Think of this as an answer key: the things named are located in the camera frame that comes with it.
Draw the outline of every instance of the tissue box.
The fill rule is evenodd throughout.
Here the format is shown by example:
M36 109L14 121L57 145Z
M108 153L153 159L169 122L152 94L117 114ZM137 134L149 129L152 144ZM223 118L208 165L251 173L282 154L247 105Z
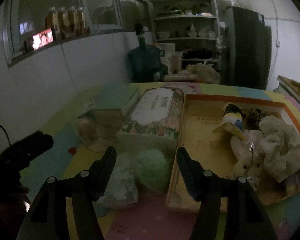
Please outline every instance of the tissue box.
M137 154L158 149L173 158L179 137L183 92L175 88L146 90L127 123L117 133L124 149Z

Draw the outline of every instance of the cable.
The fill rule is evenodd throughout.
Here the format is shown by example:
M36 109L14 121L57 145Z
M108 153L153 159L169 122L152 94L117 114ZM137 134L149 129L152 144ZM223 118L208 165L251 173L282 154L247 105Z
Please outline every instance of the cable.
M79 95L79 97L81 98L82 103L83 103L83 98L82 98L81 94L79 93L79 90L78 90L78 88L77 88L77 85L75 84L74 78L73 78L73 76L72 76L72 74L71 74L71 71L70 71L70 68L69 68L69 65L68 65L68 61L67 61L67 58L66 58L66 54L65 54L65 51L63 50L63 44L61 44L61 49L62 49L63 57L65 58L67 71L68 71L68 73L69 73L69 75L70 75L71 81L72 81L72 83L73 83L73 85L74 85L74 88L75 88L75 90L77 91L77 93L78 93L78 95Z
M271 0L271 1L272 1L274 12L275 12L275 23L276 23L276 30L277 30L277 39L276 39L276 42L275 42L276 43L276 46L275 46L276 47L276 52L275 52L274 62L273 62L272 68L270 68L270 71L269 71L269 77L268 77L267 85L269 84L270 78L273 74L275 63L277 62L277 56L278 56L278 44L277 44L277 42L279 41L278 12L277 12L277 8L275 7L274 0Z
M11 146L10 139L9 139L9 135L8 135L7 131L5 130L5 128L3 128L3 126L2 126L1 124L0 124L0 128L4 131L4 133L5 133L6 137L7 137L9 146Z

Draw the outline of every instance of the plush toy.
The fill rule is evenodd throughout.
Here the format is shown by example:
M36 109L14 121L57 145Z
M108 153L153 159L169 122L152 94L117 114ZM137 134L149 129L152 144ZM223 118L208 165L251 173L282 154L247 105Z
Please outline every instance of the plush toy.
M288 195L292 195L300 190L300 168L295 174L287 177L284 180L284 184L286 185L286 193Z
M266 176L266 173L263 168L264 157L258 154L258 143L263 138L263 134L259 130L244 130L244 135L247 140L233 136L230 141L232 151L238 160L230 173L230 178L254 176L262 179ZM253 151L253 158L252 152L249 150L249 143L253 143L256 146Z

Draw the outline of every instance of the black refrigerator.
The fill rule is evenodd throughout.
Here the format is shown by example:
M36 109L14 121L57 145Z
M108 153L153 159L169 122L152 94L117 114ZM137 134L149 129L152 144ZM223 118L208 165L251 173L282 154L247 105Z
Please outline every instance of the black refrigerator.
M240 7L229 7L225 19L225 84L265 90L270 68L271 28L265 26L262 14Z

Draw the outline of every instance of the phone screen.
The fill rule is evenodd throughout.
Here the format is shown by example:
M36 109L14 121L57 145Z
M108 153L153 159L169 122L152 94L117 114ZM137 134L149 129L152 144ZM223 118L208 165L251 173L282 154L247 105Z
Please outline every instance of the phone screen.
M53 42L53 36L52 30L49 28L33 36L32 47L34 50L37 50L51 42Z

